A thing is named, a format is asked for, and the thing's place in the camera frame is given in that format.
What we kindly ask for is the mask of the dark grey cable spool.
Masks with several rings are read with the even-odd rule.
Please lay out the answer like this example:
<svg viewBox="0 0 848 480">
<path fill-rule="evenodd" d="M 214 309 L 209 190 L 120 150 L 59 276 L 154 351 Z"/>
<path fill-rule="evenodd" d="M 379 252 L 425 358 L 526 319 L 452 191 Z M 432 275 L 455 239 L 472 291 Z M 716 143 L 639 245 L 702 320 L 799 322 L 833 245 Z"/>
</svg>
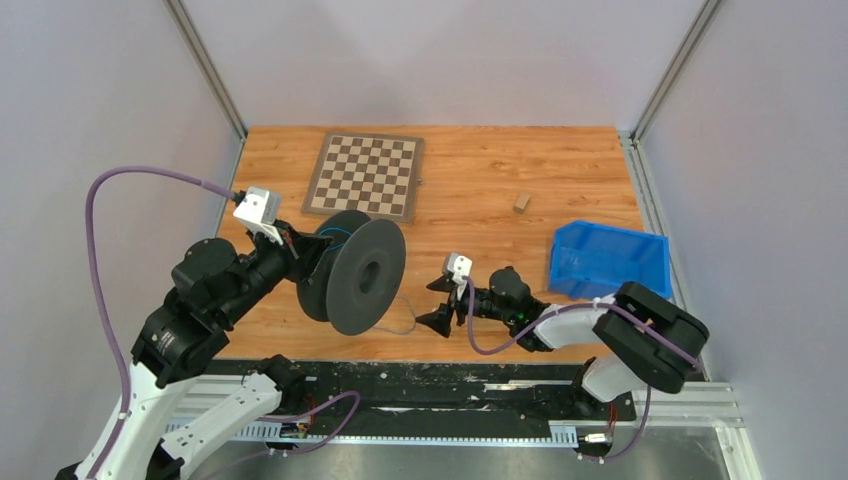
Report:
<svg viewBox="0 0 848 480">
<path fill-rule="evenodd" d="M 388 311 L 406 264 L 400 227 L 358 210 L 340 211 L 317 229 L 332 239 L 310 281 L 297 286 L 301 310 L 339 333 L 360 335 Z"/>
</svg>

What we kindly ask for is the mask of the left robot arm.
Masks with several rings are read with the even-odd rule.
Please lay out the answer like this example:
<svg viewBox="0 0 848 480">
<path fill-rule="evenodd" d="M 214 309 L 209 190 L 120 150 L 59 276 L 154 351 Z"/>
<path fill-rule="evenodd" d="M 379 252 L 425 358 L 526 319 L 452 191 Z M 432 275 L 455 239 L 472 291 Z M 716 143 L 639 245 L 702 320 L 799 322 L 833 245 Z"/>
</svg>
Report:
<svg viewBox="0 0 848 480">
<path fill-rule="evenodd" d="M 329 235 L 302 234 L 281 220 L 275 243 L 262 233 L 239 254 L 222 238 L 192 245 L 172 271 L 173 288 L 154 310 L 132 349 L 130 389 L 84 461 L 59 479 L 186 479 L 235 433 L 278 410 L 293 414 L 306 399 L 306 375 L 275 355 L 260 361 L 243 385 L 179 431 L 165 427 L 181 400 L 229 342 L 228 332 L 280 282 L 304 283 L 331 246 Z"/>
</svg>

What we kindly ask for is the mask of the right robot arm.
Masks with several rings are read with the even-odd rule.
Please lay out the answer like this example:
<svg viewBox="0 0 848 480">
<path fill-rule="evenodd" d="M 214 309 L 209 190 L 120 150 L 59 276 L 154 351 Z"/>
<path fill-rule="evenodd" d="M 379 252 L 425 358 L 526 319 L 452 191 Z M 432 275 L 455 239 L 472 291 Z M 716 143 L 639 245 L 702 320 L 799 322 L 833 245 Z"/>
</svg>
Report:
<svg viewBox="0 0 848 480">
<path fill-rule="evenodd" d="M 571 390 L 571 403 L 596 417 L 620 395 L 650 387 L 679 393 L 688 375 L 701 370 L 699 356 L 710 333 L 706 325 L 646 286 L 628 281 L 615 293 L 586 303 L 546 303 L 534 297 L 513 267 L 495 271 L 486 288 L 450 270 L 428 284 L 446 302 L 416 322 L 449 337 L 453 326 L 496 320 L 509 330 L 508 346 L 552 352 L 578 344 L 603 344 L 609 354 L 584 363 Z"/>
</svg>

